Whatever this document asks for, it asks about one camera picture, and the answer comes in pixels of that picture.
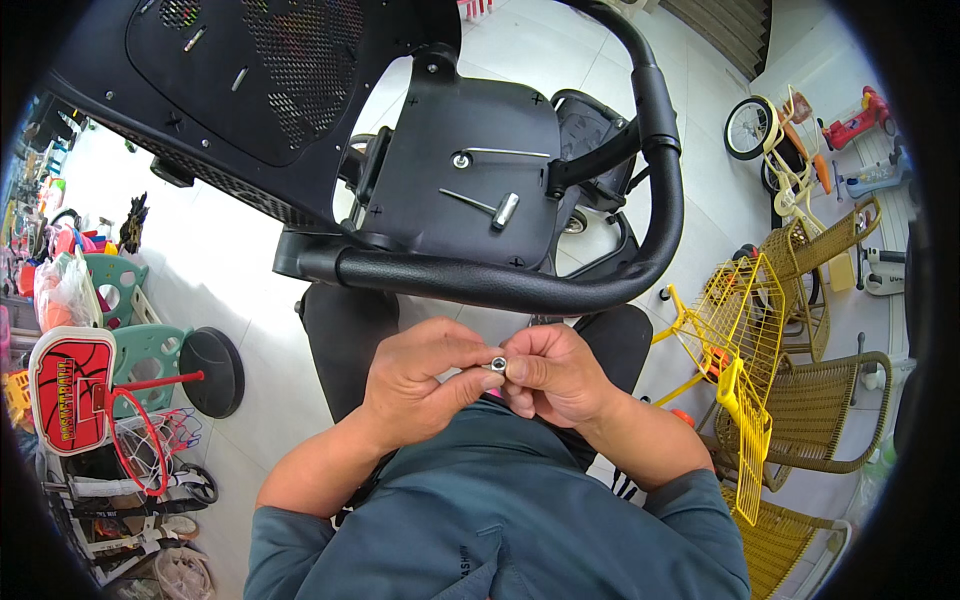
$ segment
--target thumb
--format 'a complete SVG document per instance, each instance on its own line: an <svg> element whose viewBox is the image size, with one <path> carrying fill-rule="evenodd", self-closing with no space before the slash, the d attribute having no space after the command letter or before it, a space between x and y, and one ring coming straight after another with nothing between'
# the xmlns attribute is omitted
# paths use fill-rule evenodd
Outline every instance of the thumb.
<svg viewBox="0 0 960 600"><path fill-rule="evenodd" d="M482 367L475 367L453 375L431 392L426 399L431 404L442 406L452 415L476 402L477 398L487 390L503 384L503 375Z"/></svg>
<svg viewBox="0 0 960 600"><path fill-rule="evenodd" d="M562 376L564 366L534 354L512 356L507 360L507 379L524 388L548 390Z"/></svg>

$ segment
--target red toy car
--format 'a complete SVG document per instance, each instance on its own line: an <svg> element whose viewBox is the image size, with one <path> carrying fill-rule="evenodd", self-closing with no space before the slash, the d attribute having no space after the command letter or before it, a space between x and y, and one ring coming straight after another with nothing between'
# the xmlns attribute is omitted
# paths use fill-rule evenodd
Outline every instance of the red toy car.
<svg viewBox="0 0 960 600"><path fill-rule="evenodd" d="M894 135L897 132L897 125L890 116L890 109L887 102L880 98L869 85L863 87L863 99L860 100L860 106L863 112L860 112L854 118L846 123L835 121L833 125L824 127L824 122L817 119L820 129L824 133L824 139L827 141L827 147L831 150L841 150L847 145L847 142L854 139L861 133L871 128L875 123L879 123L887 135Z"/></svg>

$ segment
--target staircase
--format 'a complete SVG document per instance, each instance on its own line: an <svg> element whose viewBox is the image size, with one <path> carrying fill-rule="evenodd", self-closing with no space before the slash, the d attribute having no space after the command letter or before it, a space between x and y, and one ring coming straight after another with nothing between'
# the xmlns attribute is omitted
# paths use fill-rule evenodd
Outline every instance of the staircase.
<svg viewBox="0 0 960 600"><path fill-rule="evenodd" d="M661 0L753 81L763 72L770 42L771 0Z"/></svg>

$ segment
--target black pants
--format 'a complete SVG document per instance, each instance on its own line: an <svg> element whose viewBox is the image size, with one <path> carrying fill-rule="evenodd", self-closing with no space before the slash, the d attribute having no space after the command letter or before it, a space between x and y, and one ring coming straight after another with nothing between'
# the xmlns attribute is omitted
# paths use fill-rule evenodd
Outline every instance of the black pants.
<svg viewBox="0 0 960 600"><path fill-rule="evenodd" d="M384 292L315 283L303 295L300 318L333 422L363 402L376 346L398 332L398 316L396 297ZM574 329L593 350L613 385L632 394L653 338L646 314L624 304L587 315ZM557 427L539 417L535 420L557 434L583 470L593 463L596 450L574 429Z"/></svg>

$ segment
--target tiled floor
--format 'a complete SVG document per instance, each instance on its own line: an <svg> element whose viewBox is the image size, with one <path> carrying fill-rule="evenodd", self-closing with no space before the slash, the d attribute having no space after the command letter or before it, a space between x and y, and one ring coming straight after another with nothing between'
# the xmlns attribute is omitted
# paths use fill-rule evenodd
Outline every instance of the tiled floor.
<svg viewBox="0 0 960 600"><path fill-rule="evenodd" d="M659 59L684 143L684 237L661 282L634 300L660 330L674 315L656 291L673 282L682 297L692 299L716 263L744 242L763 239L769 231L768 200L757 165L730 159L721 141L728 111L747 94L746 83L668 12L637 12L634 22ZM625 50L602 27L565 6L548 0L497 0L493 13L465 22L463 31L462 75L522 82L547 96L564 87L580 88L625 116L635 113ZM397 60L384 74L359 117L357 132L396 124L410 65L409 59ZM247 573L253 500L260 483L285 452L331 424L292 309L306 284L270 271L280 223L200 182L188 189L166 184L150 174L150 159L143 150L129 154L120 138L104 128L86 133L64 170L67 203L94 221L105 216L119 227L129 208L127 198L148 190L150 214L140 256L151 267L145 291L152 304L166 323L216 326L240 350L247 374L243 404L228 419L207 420L203 443L187 457L205 464L221 487L220 501L197 513L202 530L197 544L210 556L218 597L235 598ZM643 161L638 163L637 170ZM338 191L338 210L348 206L345 194ZM625 212L642 235L649 222L648 187L641 185L629 200ZM821 216L835 219L839 214ZM561 272L607 252L614 242L613 232L591 219L585 233L562 241ZM835 311L845 315L849 331L834 328L829 356L852 353L857 324L882 324L887 310L885 303L863 295L840 300ZM494 344L525 326L528 318L438 300L401 300L404 326L437 314L469 325ZM871 331L868 348L886 349L886 333ZM636 396L656 398L686 380L691 365L681 352L672 340L652 348ZM699 418L710 394L706 386L694 388L671 406ZM182 394L178 402L185 402ZM876 417L875 405L866 399L854 412L867 420ZM852 421L851 435L857 440L872 427L861 419ZM592 473L610 481L612 465L598 460ZM781 492L766 493L778 504L836 517L846 508L855 477L795 470Z"/></svg>

